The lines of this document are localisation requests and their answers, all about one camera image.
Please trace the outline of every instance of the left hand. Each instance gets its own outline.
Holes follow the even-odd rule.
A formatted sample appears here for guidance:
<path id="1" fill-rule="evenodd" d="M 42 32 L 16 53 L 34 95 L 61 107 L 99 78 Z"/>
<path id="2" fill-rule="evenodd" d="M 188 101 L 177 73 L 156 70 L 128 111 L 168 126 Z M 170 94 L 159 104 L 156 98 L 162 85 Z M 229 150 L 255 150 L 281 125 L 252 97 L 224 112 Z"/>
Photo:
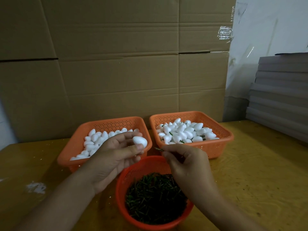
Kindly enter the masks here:
<path id="1" fill-rule="evenodd" d="M 95 194 L 102 192 L 125 168 L 139 162 L 143 145 L 134 145 L 138 132 L 117 134 L 106 140 L 97 152 L 76 172 L 81 180 L 90 182 Z"/>

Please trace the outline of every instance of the wooden table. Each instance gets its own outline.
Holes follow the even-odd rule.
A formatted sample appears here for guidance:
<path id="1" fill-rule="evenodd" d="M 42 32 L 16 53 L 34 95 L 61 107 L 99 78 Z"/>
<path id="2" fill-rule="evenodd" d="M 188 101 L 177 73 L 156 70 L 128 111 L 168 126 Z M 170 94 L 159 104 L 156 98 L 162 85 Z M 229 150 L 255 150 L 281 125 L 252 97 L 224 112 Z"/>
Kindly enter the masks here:
<path id="1" fill-rule="evenodd" d="M 307 144 L 249 120 L 222 125 L 235 140 L 221 157 L 210 160 L 221 192 L 270 230 L 308 230 Z M 70 174 L 56 163 L 67 141 L 12 144 L 1 151 L 1 230 L 10 230 Z M 27 188 L 31 183 L 46 185 L 37 190 L 45 193 Z M 114 181 L 92 200 L 74 230 L 139 229 L 119 213 Z M 174 230 L 218 229 L 194 207 Z"/>

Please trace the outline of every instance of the white wall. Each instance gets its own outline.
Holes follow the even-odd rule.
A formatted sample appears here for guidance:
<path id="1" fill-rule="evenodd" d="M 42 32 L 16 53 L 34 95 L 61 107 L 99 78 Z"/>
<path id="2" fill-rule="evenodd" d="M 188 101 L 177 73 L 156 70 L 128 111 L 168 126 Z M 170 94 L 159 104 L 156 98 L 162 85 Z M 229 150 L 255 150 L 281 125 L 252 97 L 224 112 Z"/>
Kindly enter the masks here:
<path id="1" fill-rule="evenodd" d="M 17 143 L 17 140 L 0 102 L 0 150 L 11 143 Z"/>
<path id="2" fill-rule="evenodd" d="M 226 97 L 248 99 L 260 57 L 308 52 L 308 0 L 237 0 Z"/>

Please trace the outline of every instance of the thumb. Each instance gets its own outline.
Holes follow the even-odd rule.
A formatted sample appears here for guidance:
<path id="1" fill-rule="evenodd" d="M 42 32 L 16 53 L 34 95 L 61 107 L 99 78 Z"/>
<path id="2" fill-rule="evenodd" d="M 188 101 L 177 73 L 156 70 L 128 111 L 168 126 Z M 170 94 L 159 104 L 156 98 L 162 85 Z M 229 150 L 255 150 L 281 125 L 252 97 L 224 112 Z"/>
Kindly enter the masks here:
<path id="1" fill-rule="evenodd" d="M 180 162 L 176 159 L 176 157 L 172 153 L 164 151 L 162 155 L 167 160 L 167 163 L 170 165 L 171 171 L 174 171 L 177 168 L 181 167 Z"/>
<path id="2" fill-rule="evenodd" d="M 115 158 L 117 160 L 131 158 L 134 155 L 140 154 L 143 149 L 144 149 L 143 144 L 137 144 L 137 145 L 132 145 L 129 147 L 117 149 L 115 151 Z"/>

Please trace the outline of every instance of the orange plastic basket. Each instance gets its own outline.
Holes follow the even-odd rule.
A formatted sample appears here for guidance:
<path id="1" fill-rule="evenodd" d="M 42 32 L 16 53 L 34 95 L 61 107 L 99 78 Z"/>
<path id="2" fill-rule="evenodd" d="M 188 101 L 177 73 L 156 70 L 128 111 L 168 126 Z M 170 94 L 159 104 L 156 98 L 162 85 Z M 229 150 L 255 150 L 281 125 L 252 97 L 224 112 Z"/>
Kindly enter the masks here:
<path id="1" fill-rule="evenodd" d="M 177 118 L 181 118 L 181 121 L 183 122 L 186 120 L 191 120 L 191 122 L 203 123 L 204 127 L 211 128 L 213 130 L 213 133 L 215 133 L 217 137 L 220 138 L 218 140 L 206 140 L 196 143 L 184 143 L 186 145 L 202 149 L 207 153 L 210 159 L 219 157 L 224 151 L 227 142 L 230 142 L 234 139 L 234 136 L 230 131 L 222 127 L 218 122 L 214 121 L 212 118 L 202 112 L 189 111 L 178 113 L 164 113 L 156 114 L 150 117 L 151 128 L 153 130 L 155 141 L 159 147 L 162 147 L 166 144 L 160 140 L 158 133 L 156 132 L 156 126 L 158 126 L 159 124 L 164 124 L 166 122 L 174 122 Z"/>
<path id="2" fill-rule="evenodd" d="M 58 156 L 58 164 L 61 166 L 69 167 L 72 172 L 75 172 L 79 166 L 88 160 L 88 158 L 78 160 L 70 159 L 71 157 L 76 156 L 80 154 L 81 151 L 83 151 L 84 137 L 88 135 L 90 130 L 95 129 L 97 132 L 110 132 L 119 129 L 121 130 L 123 127 L 127 128 L 128 130 L 134 130 L 138 128 L 142 133 L 142 136 L 148 141 L 148 145 L 144 149 L 144 154 L 141 155 L 141 157 L 145 157 L 147 155 L 147 151 L 152 147 L 152 140 L 147 127 L 141 117 L 125 117 L 86 122 L 80 125 Z"/>
<path id="3" fill-rule="evenodd" d="M 171 169 L 162 156 L 148 156 L 143 159 L 141 159 L 138 163 L 133 164 L 132 166 L 126 168 L 122 171 L 115 190 L 115 198 L 118 204 L 118 207 L 120 209 L 120 212 L 124 216 L 124 218 L 132 223 L 133 225 L 137 226 L 139 229 L 145 229 L 145 230 L 165 230 L 165 229 L 172 229 L 176 225 L 178 225 L 181 221 L 185 220 L 186 217 L 190 214 L 194 204 L 187 201 L 186 209 L 184 210 L 183 214 L 176 220 L 163 224 L 163 225 L 148 225 L 141 223 L 134 218 L 132 218 L 126 207 L 125 207 L 125 196 L 127 189 L 131 186 L 131 184 L 134 182 L 134 179 L 139 180 L 144 175 L 158 172 L 160 174 L 171 174 Z"/>

